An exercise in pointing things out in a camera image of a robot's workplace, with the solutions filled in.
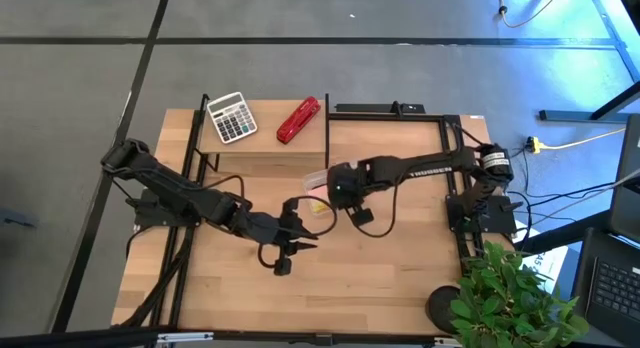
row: calculator keypad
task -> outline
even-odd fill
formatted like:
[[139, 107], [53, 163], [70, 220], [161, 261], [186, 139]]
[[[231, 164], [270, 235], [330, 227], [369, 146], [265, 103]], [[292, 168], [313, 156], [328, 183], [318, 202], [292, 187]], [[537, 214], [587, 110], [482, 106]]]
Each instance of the calculator keypad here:
[[215, 120], [223, 142], [249, 134], [256, 129], [256, 125], [249, 115], [249, 110], [243, 104], [238, 109], [225, 110], [225, 115]]

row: label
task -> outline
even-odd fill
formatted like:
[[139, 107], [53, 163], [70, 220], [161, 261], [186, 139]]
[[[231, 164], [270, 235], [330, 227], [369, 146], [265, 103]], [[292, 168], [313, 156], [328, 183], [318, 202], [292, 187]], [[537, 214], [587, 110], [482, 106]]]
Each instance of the label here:
[[496, 152], [496, 153], [487, 154], [486, 156], [484, 156], [482, 158], [482, 161], [483, 162], [488, 162], [490, 160], [500, 159], [500, 158], [504, 158], [504, 153], [503, 152]]
[[509, 165], [509, 160], [508, 159], [494, 159], [492, 161], [486, 162], [484, 164], [484, 169], [487, 168], [491, 168], [493, 166], [497, 166], [497, 165]]
[[442, 173], [447, 173], [447, 172], [451, 172], [451, 168], [450, 167], [427, 169], [427, 170], [423, 170], [423, 171], [417, 171], [417, 172], [409, 173], [409, 177], [411, 177], [411, 178], [424, 177], [424, 176], [429, 176], [429, 175], [434, 175], [434, 174], [442, 174]]

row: potted plant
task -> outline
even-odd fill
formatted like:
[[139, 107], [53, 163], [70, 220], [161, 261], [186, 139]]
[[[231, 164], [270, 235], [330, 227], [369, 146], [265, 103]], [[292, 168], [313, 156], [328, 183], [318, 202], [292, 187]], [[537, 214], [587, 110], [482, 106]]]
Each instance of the potted plant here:
[[451, 301], [451, 321], [465, 348], [565, 347], [583, 336], [589, 324], [573, 314], [578, 301], [562, 301], [539, 288], [544, 279], [522, 265], [522, 254], [485, 242], [485, 254], [466, 261], [470, 274], [460, 279]]

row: wooden table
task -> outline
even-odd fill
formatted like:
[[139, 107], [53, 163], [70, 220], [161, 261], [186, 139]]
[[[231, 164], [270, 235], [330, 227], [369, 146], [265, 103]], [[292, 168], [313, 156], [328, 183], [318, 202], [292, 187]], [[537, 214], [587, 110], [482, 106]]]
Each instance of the wooden table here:
[[[252, 109], [263, 104], [273, 102], [249, 102]], [[184, 159], [192, 115], [192, 110], [168, 110], [160, 133], [155, 155], [177, 171]], [[314, 119], [324, 124], [322, 118]], [[261, 129], [260, 120], [256, 120]], [[461, 122], [473, 135], [489, 141], [482, 117], [462, 116]], [[330, 164], [384, 154], [410, 157], [441, 152], [435, 124], [330, 121], [329, 128]], [[207, 139], [206, 131], [205, 127], [201, 147]], [[222, 154], [219, 172], [209, 171], [205, 184], [220, 176], [240, 173], [245, 177], [246, 197], [254, 203], [253, 211], [279, 215], [283, 201], [303, 194], [302, 177], [322, 170], [324, 162], [306, 160], [304, 155], [290, 157], [284, 151], [273, 153], [280, 154], [280, 158]], [[238, 192], [237, 183], [233, 181], [220, 189]], [[203, 225], [196, 231], [179, 327], [441, 334], [425, 315], [424, 305], [433, 290], [455, 284], [460, 277], [458, 252], [446, 218], [446, 194], [445, 176], [405, 182], [399, 188], [395, 228], [383, 239], [372, 239], [358, 232], [346, 214], [340, 212], [338, 225], [320, 238], [317, 249], [293, 256], [293, 271], [285, 277], [276, 277], [271, 270], [260, 266], [256, 243]], [[388, 227], [391, 195], [389, 190], [367, 197], [367, 205], [373, 209], [376, 220], [364, 226], [365, 229], [381, 232]], [[314, 218], [306, 205], [301, 205], [299, 212], [311, 231], [323, 229], [330, 221], [326, 216]], [[159, 227], [134, 240], [113, 323], [128, 318], [156, 283], [167, 231], [166, 227]], [[498, 234], [485, 234], [484, 239], [508, 246]], [[275, 258], [276, 248], [266, 248], [265, 256], [268, 261]], [[168, 320], [172, 287], [167, 292], [162, 322]]]

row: white calculator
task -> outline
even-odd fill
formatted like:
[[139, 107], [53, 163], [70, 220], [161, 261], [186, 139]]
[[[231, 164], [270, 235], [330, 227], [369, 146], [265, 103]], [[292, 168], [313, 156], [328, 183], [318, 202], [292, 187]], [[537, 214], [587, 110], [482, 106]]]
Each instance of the white calculator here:
[[207, 104], [207, 111], [224, 144], [242, 139], [258, 130], [249, 106], [240, 92], [227, 94], [210, 102]]

